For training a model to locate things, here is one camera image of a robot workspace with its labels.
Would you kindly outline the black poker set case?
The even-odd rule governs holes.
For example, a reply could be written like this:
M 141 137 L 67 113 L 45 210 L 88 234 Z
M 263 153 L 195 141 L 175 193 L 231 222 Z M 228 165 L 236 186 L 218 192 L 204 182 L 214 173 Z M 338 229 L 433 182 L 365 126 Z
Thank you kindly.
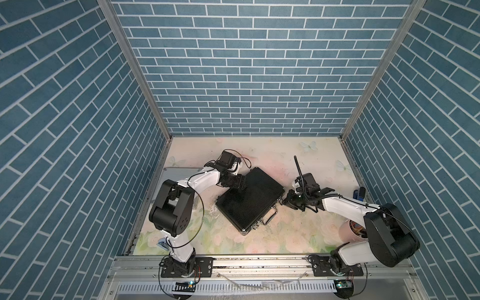
M 244 189 L 231 188 L 216 201 L 217 209 L 244 236 L 259 223 L 266 226 L 271 221 L 263 218 L 285 193 L 284 187 L 259 167 L 248 172 L 245 180 Z

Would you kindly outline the silver aluminium poker case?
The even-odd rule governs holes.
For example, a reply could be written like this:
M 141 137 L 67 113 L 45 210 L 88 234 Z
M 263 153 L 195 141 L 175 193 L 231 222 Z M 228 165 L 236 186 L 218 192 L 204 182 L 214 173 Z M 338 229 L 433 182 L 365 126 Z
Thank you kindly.
M 165 167 L 162 170 L 160 181 L 172 180 L 181 181 L 188 179 L 190 176 L 200 173 L 202 168 L 189 168 L 189 167 Z

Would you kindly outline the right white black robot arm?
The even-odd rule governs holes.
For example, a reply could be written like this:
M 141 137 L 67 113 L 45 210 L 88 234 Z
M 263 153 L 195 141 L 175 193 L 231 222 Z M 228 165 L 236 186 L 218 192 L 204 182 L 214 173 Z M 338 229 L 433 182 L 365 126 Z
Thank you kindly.
M 407 224 L 397 206 L 368 204 L 336 194 L 332 189 L 308 195 L 291 189 L 281 200 L 293 210 L 310 209 L 335 213 L 360 225 L 366 231 L 366 240 L 347 242 L 331 251 L 330 268 L 334 273 L 363 263 L 379 262 L 393 268 L 410 258 L 420 248 L 420 241 Z

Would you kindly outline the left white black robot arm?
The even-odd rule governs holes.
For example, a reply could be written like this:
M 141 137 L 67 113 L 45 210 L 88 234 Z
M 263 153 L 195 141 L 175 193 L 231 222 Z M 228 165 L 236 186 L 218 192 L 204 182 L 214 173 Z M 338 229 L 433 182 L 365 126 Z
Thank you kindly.
M 211 186 L 242 191 L 246 179 L 238 172 L 205 167 L 180 181 L 167 179 L 160 186 L 149 212 L 149 221 L 164 233 L 169 254 L 177 263 L 185 265 L 195 258 L 191 239 L 185 231 L 191 220 L 195 197 L 200 197 Z

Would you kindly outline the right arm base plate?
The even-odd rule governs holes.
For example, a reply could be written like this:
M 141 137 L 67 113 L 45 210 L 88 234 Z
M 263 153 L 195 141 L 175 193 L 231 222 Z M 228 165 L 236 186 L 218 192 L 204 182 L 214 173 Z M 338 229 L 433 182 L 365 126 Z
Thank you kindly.
M 354 266 L 347 266 L 345 263 L 339 261 L 335 257 L 324 256 L 318 254 L 310 254 L 306 258 L 307 262 L 312 267 L 312 272 L 315 277 L 327 276 L 363 276 L 364 272 L 360 264 Z

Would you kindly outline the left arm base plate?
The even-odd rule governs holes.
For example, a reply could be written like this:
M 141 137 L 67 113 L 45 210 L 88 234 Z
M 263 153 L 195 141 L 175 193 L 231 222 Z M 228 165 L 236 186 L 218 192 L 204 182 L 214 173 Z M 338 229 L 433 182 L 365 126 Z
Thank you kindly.
M 166 256 L 160 263 L 162 278 L 210 278 L 213 271 L 213 257 L 195 257 L 187 262 L 179 262 Z

